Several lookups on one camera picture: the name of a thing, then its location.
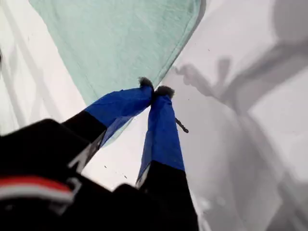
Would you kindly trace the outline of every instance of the white stripe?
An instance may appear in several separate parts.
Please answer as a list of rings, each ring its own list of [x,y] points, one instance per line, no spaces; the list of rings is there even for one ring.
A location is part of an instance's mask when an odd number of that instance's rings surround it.
[[[14,197],[39,197],[42,199],[72,202],[74,195],[71,192],[50,189],[31,184],[19,184],[18,186],[0,187],[0,200]]]

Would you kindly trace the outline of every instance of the white surface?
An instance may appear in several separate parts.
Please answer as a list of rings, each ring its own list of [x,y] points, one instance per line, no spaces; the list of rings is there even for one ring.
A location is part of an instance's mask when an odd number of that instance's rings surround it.
[[[281,210],[306,200],[307,3],[209,1],[163,80],[175,89],[176,116],[189,130],[179,128],[181,148],[207,229],[263,231],[280,224]],[[82,110],[81,96],[39,16],[27,1],[2,0],[1,6],[0,96],[11,99],[1,103],[1,133],[50,116],[63,121]],[[148,111],[101,149],[83,173],[110,189],[134,184]]]

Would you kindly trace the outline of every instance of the green blanket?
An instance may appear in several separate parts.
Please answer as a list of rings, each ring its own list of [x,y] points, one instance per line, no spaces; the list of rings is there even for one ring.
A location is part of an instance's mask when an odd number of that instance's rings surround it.
[[[147,77],[156,87],[199,14],[200,0],[29,0],[86,105]]]

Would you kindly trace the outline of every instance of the mint green fabric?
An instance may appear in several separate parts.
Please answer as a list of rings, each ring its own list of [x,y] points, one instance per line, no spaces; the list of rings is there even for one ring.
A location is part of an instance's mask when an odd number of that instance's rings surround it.
[[[157,86],[199,14],[200,0],[29,0],[40,14],[85,103]]]

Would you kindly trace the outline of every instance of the red stripe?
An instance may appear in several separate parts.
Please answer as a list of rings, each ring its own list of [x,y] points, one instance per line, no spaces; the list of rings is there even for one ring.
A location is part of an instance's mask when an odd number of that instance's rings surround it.
[[[27,176],[27,177],[7,177],[0,179],[1,186],[11,186],[11,185],[20,185],[20,184],[35,184],[51,189],[57,189],[65,192],[70,192],[70,188],[65,184],[56,182],[54,180],[46,179],[43,177],[37,176]]]

